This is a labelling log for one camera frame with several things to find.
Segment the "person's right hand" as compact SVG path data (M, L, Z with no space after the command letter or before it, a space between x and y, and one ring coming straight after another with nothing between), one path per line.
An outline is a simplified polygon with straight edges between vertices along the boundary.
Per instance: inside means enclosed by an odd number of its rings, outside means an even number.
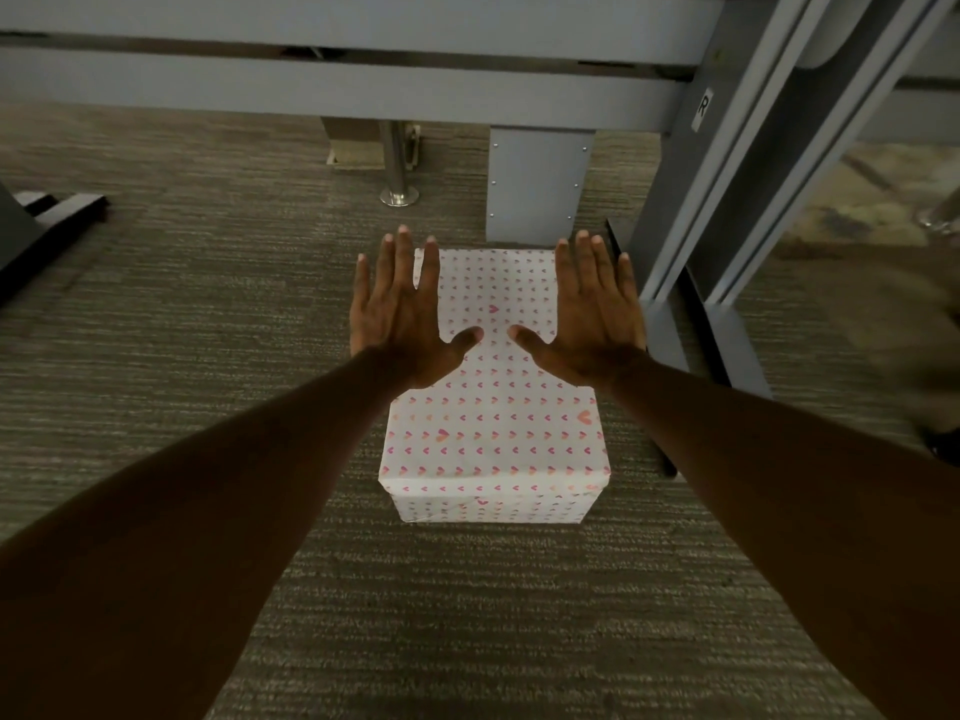
M557 323L554 338L547 341L558 352L558 367L540 369L573 386L611 395L618 378L645 358L646 331L641 305L639 314L633 314L620 298L618 258L611 257L604 239L598 259L603 294L598 303L585 302L580 295L575 237L558 242Z

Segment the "person's left hand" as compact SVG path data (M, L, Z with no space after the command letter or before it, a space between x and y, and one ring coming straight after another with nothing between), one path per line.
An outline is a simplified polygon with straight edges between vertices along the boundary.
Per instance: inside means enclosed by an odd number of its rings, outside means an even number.
M350 353L372 352L385 360L387 372L402 390L424 389L448 376L439 374L441 341L447 342L439 330L439 245L432 237L426 240L419 278L414 278L415 293L394 303L397 232L384 235L374 264L368 259L370 300L363 318L352 318L350 306Z

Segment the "person's right forearm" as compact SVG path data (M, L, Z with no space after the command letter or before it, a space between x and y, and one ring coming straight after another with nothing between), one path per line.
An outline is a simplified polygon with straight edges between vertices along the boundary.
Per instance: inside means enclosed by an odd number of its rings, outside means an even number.
M960 720L960 475L810 412L604 350L664 450L822 654L894 720Z

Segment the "person's left forearm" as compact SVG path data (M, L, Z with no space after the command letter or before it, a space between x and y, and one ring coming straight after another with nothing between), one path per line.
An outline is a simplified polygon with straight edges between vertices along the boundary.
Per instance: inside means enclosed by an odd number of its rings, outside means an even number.
M0 544L0 720L203 720L284 569L422 360L364 349Z

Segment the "heart-patterned wrapped gift box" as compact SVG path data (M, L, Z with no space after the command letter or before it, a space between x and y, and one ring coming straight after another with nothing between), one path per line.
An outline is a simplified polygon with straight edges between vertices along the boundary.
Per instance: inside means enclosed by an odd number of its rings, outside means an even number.
M390 405L379 482L406 523L579 523L611 478L594 391L508 336L556 334L552 250L442 249L438 333L484 331L450 375Z

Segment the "chrome pole with round base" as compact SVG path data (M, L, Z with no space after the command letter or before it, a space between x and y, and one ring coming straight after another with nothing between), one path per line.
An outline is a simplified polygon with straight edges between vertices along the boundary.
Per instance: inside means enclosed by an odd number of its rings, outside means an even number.
M417 166L419 129L414 124L385 119L378 121L378 129L386 176L386 186L379 199L394 208L414 205L419 191L408 182L407 173Z

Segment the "black furniture foot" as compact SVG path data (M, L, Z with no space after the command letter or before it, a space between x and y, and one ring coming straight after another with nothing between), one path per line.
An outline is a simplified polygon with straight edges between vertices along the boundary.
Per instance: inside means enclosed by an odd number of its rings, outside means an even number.
M11 192L0 182L0 309L106 216L99 193L57 199L49 192Z

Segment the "grey metal bracket plate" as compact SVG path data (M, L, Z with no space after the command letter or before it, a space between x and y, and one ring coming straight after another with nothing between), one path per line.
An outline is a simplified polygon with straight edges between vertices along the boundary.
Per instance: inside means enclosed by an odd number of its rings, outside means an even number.
M486 241L551 249L569 238L594 138L593 130L492 126Z

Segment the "grey metal table frame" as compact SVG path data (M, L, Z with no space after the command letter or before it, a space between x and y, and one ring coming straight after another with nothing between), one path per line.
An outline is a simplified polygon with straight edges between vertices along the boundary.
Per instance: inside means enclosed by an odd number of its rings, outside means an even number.
M772 396L736 301L858 135L960 144L960 0L0 0L0 102L655 133L643 209L609 218L685 369ZM691 121L714 92L699 132Z

